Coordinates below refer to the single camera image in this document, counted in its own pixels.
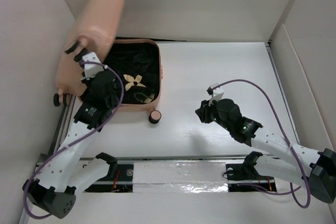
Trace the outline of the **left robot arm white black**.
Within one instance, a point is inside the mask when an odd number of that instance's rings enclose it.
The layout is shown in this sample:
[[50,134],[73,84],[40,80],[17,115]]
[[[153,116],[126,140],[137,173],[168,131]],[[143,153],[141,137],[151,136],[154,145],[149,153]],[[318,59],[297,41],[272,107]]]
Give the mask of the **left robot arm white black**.
[[88,165],[75,170],[92,142],[91,135],[112,119],[124,96],[122,80],[111,69],[84,81],[88,97],[75,114],[66,138],[23,185],[24,208],[34,219],[64,218],[80,193],[101,178],[112,180],[117,175],[118,160],[107,153],[99,153]]

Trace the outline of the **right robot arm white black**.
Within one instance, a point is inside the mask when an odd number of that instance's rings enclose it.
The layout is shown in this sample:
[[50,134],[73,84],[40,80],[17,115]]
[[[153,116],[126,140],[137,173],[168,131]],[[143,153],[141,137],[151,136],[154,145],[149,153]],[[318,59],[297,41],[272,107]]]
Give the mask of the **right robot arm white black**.
[[239,106],[231,99],[204,100],[195,113],[202,123],[217,123],[235,141],[254,148],[242,164],[227,171],[228,179],[280,178],[303,188],[309,187],[309,194],[324,203],[334,202],[335,151],[290,145],[284,137],[242,116]]

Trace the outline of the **black towel with beige flowers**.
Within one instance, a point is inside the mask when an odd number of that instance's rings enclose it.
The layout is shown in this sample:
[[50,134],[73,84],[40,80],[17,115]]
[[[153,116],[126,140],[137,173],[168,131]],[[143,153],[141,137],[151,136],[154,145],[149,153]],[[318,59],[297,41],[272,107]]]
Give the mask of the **black towel with beige flowers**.
[[148,42],[114,44],[104,63],[123,82],[123,104],[149,104],[158,97],[160,74],[156,45]]

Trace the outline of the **pink hard-shell suitcase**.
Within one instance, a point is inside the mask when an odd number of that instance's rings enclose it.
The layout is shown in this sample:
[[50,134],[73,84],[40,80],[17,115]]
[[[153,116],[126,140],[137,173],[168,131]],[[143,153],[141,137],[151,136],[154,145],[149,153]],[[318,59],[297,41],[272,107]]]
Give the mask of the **pink hard-shell suitcase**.
[[[68,105],[70,96],[78,97],[83,103],[83,93],[86,85],[81,81],[83,68],[80,65],[82,57],[95,52],[104,70],[111,69],[104,63],[114,44],[130,44],[148,42],[158,47],[150,39],[118,39],[116,33],[122,15],[124,0],[89,0],[80,16],[75,21],[61,54],[55,83],[57,91],[53,97],[55,106]],[[162,114],[157,109],[161,96],[161,81],[163,77],[161,55],[159,51],[160,91],[158,97],[149,104],[123,104],[119,111],[147,111],[149,122],[157,124]]]

